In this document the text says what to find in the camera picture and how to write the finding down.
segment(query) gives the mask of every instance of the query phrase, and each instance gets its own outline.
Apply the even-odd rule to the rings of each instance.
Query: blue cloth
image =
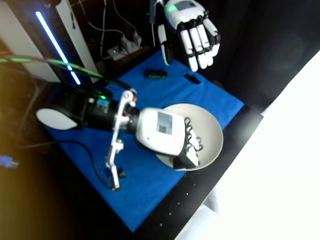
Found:
[[[146,69],[164,69],[168,77],[145,78]],[[191,83],[184,74],[196,76],[201,83],[198,85]],[[227,126],[244,105],[200,74],[191,72],[180,62],[175,60],[171,66],[166,66],[161,52],[157,52],[123,75],[120,80],[137,90],[139,109],[165,108],[178,103],[195,104],[212,113],[222,128]],[[117,88],[112,86],[110,89],[114,92],[114,98],[119,100],[122,89]],[[101,174],[107,180],[103,169],[112,137],[110,132],[91,128],[81,131],[61,131],[51,128],[48,130],[57,140],[77,140],[86,144],[91,149]],[[113,192],[102,185],[87,153],[81,146],[62,143],[61,147],[127,227],[134,232],[185,172],[174,171],[163,164],[153,153],[138,146],[133,135],[121,132],[119,138],[124,142],[124,150],[116,155],[115,163],[118,168],[126,172],[126,178],[120,179],[122,188],[119,192]]]

